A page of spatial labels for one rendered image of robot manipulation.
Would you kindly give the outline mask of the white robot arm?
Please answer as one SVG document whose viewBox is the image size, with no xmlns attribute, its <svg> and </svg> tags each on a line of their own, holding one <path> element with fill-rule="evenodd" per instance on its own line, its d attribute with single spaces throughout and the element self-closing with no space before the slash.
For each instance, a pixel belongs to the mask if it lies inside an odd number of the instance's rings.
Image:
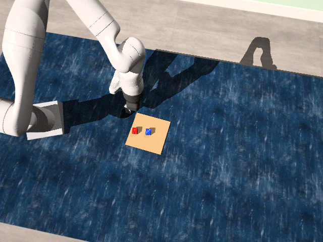
<svg viewBox="0 0 323 242">
<path fill-rule="evenodd" d="M 123 85 L 142 81 L 145 47 L 136 37 L 118 47 L 120 26 L 99 0 L 66 0 L 85 26 L 101 43 Z M 34 90 L 47 29 L 50 0 L 15 0 L 9 13 L 3 53 L 15 82 L 15 101 L 0 97 L 0 133 L 22 136 L 47 132 L 55 124 L 54 114 L 33 105 Z"/>
</svg>

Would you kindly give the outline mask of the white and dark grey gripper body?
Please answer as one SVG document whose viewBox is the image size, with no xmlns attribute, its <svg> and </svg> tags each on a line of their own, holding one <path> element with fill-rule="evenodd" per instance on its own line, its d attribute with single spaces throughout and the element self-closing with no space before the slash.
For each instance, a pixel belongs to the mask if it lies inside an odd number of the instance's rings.
<svg viewBox="0 0 323 242">
<path fill-rule="evenodd" d="M 116 94 L 119 90 L 122 90 L 123 96 L 126 99 L 127 109 L 138 111 L 144 96 L 143 78 L 139 85 L 135 87 L 127 87 L 122 84 L 119 71 L 116 70 L 110 84 L 109 91 L 111 94 Z"/>
</svg>

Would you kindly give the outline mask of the tan square mat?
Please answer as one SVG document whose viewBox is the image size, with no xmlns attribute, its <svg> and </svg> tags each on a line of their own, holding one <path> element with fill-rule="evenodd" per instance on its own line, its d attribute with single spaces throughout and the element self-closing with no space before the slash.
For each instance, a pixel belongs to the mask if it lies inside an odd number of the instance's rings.
<svg viewBox="0 0 323 242">
<path fill-rule="evenodd" d="M 125 145 L 161 155 L 170 123 L 137 113 Z M 138 134 L 132 134 L 132 128 L 138 128 Z M 146 129 L 151 129 L 151 135 L 145 134 Z"/>
</svg>

